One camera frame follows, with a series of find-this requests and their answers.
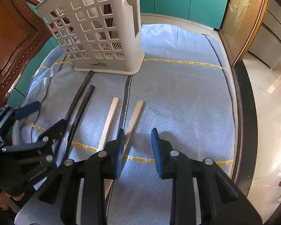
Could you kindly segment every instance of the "wooden popsicle stick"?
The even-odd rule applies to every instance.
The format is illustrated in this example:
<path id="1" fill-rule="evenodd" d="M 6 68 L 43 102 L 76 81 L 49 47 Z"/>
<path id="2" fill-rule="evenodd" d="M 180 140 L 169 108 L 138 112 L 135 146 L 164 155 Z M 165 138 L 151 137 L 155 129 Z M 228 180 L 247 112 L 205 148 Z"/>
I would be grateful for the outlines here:
<path id="1" fill-rule="evenodd" d="M 111 123 L 112 123 L 112 120 L 114 118 L 114 114 L 116 112 L 118 103 L 119 103 L 119 98 L 114 97 L 113 100 L 112 100 L 108 115 L 107 115 L 107 119 L 106 119 L 106 122 L 105 122 L 105 125 L 104 125 L 104 128 L 103 128 L 103 131 L 102 131 L 101 139 L 100 139 L 99 146 L 98 146 L 98 149 L 97 149 L 98 152 L 102 151 L 105 147 L 106 140 L 107 140 L 107 137 L 108 137 L 108 133 L 109 133 Z"/>
<path id="2" fill-rule="evenodd" d="M 133 114 L 132 114 L 132 116 L 131 116 L 131 119 L 130 119 L 128 128 L 127 128 L 127 130 L 126 130 L 126 134 L 125 134 L 125 145 L 124 145 L 123 154 L 125 154 L 125 151 L 126 151 L 126 149 L 127 149 L 128 143 L 129 143 L 130 138 L 131 138 L 132 131 L 134 130 L 134 127 L 135 127 L 136 122 L 137 122 L 137 120 L 138 120 L 138 116 L 139 116 L 140 113 L 141 113 L 141 108 L 142 108 L 142 106 L 143 106 L 143 101 L 142 101 L 142 100 L 138 100 L 137 103 L 136 103 L 135 109 L 134 109 L 134 111 L 133 111 Z"/>
<path id="3" fill-rule="evenodd" d="M 143 101 L 142 100 L 138 100 L 137 103 L 136 103 L 136 106 L 134 108 L 134 111 L 132 113 L 132 116 L 131 116 L 131 119 L 130 119 L 130 122 L 129 122 L 129 125 L 128 125 L 128 128 L 127 128 L 127 131 L 126 131 L 126 134 L 125 134 L 125 144 L 124 144 L 124 149 L 123 149 L 123 155 L 125 154 L 127 146 L 129 144 L 132 131 L 134 130 L 134 127 L 136 125 L 138 117 L 139 117 L 139 115 L 141 113 L 142 106 L 143 106 Z M 111 186 L 112 186 L 113 182 L 114 182 L 114 180 L 111 180 L 111 179 L 108 179 L 108 181 L 106 182 L 106 185 L 104 187 L 105 199 L 107 198 L 107 195 L 108 195 L 108 193 L 109 193 L 109 191 L 111 189 Z"/>

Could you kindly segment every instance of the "wooden door frame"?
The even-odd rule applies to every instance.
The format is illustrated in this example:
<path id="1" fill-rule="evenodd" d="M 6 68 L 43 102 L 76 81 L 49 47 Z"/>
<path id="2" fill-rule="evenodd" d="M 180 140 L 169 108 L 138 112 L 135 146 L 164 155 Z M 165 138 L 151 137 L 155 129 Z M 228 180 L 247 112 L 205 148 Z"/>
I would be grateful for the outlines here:
<path id="1" fill-rule="evenodd" d="M 221 41 L 224 45 L 224 48 L 225 48 L 225 51 L 227 53 L 227 57 L 228 57 L 228 60 L 229 60 L 229 63 L 230 63 L 231 66 L 234 66 L 236 61 L 239 58 L 242 58 L 249 51 L 249 48 L 250 48 L 251 44 L 253 43 L 253 41 L 254 41 L 254 39 L 257 35 L 257 32 L 259 31 L 259 29 L 262 25 L 262 21 L 263 21 L 263 18 L 265 16 L 265 13 L 266 13 L 266 10 L 267 10 L 267 7 L 268 7 L 268 2 L 269 2 L 269 0 L 262 0 L 260 9 L 258 11 L 258 16 L 255 20 L 254 26 L 252 27 L 251 33 L 250 33 L 248 39 L 246 40 L 246 42 L 243 44 L 242 49 L 238 53 L 238 56 L 233 61 L 232 61 L 232 52 L 230 50 L 229 44 L 228 44 L 222 30 L 221 29 L 219 30 L 218 34 L 219 34 L 220 39 L 221 39 Z"/>

